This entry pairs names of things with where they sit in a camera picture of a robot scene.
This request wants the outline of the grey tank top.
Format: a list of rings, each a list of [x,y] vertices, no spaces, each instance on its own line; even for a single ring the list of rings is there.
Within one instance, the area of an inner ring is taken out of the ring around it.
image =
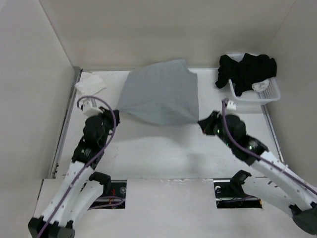
[[[129,72],[117,109],[156,125],[199,120],[198,76],[184,59],[154,63]]]

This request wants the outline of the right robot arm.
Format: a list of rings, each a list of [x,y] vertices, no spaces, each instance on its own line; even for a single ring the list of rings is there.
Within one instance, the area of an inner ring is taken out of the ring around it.
[[[198,125],[203,134],[218,137],[238,160],[262,174],[256,178],[250,172],[238,171],[229,182],[233,195],[264,200],[290,216],[301,230],[317,234],[317,190],[280,162],[261,141],[248,135],[238,116],[213,111]]]

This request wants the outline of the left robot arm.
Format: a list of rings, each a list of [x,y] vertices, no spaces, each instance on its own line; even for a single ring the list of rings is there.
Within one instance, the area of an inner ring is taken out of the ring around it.
[[[112,131],[120,123],[119,111],[100,107],[86,119],[66,176],[48,207],[32,217],[28,229],[33,238],[73,238],[75,227],[98,197],[111,192],[111,177],[96,171]]]

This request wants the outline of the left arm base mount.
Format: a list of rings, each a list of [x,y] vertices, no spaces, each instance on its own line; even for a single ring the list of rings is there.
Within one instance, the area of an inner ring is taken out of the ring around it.
[[[110,187],[104,189],[89,209],[125,209],[126,194],[127,181],[112,180]]]

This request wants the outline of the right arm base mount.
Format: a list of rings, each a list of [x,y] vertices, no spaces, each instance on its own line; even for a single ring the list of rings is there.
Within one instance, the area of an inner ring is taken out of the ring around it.
[[[262,201],[257,197],[234,191],[227,178],[214,179],[213,185],[218,209],[263,208]]]

